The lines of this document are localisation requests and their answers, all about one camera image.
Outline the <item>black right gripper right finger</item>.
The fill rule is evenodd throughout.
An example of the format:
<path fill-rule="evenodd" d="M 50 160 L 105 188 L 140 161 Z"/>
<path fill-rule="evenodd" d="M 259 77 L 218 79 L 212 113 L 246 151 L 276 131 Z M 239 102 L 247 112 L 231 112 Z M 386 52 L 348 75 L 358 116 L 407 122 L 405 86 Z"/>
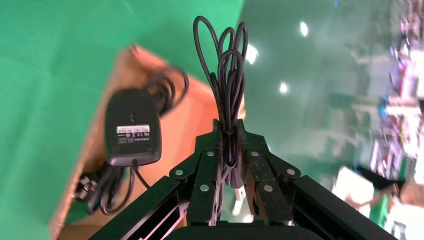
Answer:
<path fill-rule="evenodd" d="M 264 240 L 391 240 L 393 236 L 287 161 L 237 122 L 248 203 Z"/>

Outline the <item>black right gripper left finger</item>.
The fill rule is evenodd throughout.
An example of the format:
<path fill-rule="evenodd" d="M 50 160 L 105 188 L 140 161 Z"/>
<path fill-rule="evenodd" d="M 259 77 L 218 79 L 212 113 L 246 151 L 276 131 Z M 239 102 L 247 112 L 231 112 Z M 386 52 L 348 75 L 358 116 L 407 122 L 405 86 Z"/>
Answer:
<path fill-rule="evenodd" d="M 189 240 L 179 222 L 213 226 L 219 200 L 221 124 L 199 135 L 195 150 L 90 237 L 92 240 Z"/>

